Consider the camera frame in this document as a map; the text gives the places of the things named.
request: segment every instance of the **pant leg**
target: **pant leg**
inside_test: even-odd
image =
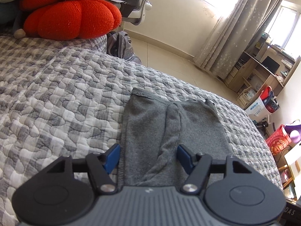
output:
[[[187,174],[176,158],[181,130],[180,110],[175,103],[166,109],[165,132],[159,155],[153,167],[147,171],[137,186],[176,186],[179,187]]]
[[[180,144],[194,153],[211,155],[213,159],[225,160],[227,155],[234,155],[211,101],[189,100],[177,105],[181,114]],[[223,179],[223,174],[211,174],[208,184],[220,179]]]
[[[156,164],[165,132],[168,102],[133,89],[122,124],[118,186],[136,185]]]

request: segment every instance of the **sheer curtain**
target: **sheer curtain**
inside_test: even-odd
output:
[[[225,79],[249,42],[282,0],[239,0],[222,17],[194,58],[195,65]]]

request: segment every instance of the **bag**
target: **bag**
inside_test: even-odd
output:
[[[274,113],[276,110],[280,108],[276,98],[277,97],[273,97],[265,106],[270,113]]]
[[[266,99],[262,99],[262,96],[260,95],[261,100],[263,101],[264,106],[268,104],[268,102],[274,97],[274,92],[270,91],[268,94],[268,97]]]
[[[246,113],[249,115],[252,121],[259,123],[264,118],[268,118],[268,123],[270,124],[269,117],[271,113],[264,106],[264,103],[260,97],[258,97],[257,100],[246,109]]]
[[[269,93],[271,91],[272,91],[272,88],[270,86],[267,86],[267,88],[264,89],[264,91],[262,91],[261,94],[260,94],[261,100],[265,100],[269,96]]]
[[[285,131],[284,125],[281,125],[265,142],[270,148],[272,155],[276,155],[292,141]]]
[[[108,55],[142,64],[140,58],[134,54],[131,39],[125,31],[107,34],[106,53]]]

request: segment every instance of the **gray and white checkered quilt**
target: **gray and white checkered quilt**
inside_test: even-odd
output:
[[[83,158],[120,141],[133,87],[167,100],[213,101],[235,155],[282,188],[269,148],[241,108],[105,54],[106,37],[58,42],[2,34],[0,45],[0,224],[15,225],[12,194],[55,159]]]

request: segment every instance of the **stuffed toy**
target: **stuffed toy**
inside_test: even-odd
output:
[[[26,36],[52,40],[100,37],[122,18],[105,0],[21,0],[20,9],[33,11],[24,22]]]

